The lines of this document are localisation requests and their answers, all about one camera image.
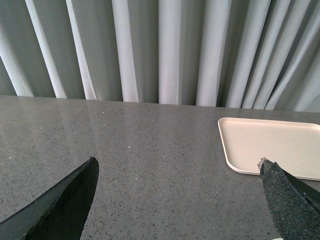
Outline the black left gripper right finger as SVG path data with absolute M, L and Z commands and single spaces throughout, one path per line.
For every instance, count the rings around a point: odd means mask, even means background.
M 258 168 L 268 209 L 281 238 L 318 240 L 320 192 L 265 157 Z

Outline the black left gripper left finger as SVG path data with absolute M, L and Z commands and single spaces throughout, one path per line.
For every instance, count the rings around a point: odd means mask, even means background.
M 91 157 L 0 224 L 2 240 L 79 240 L 95 196 L 99 163 Z

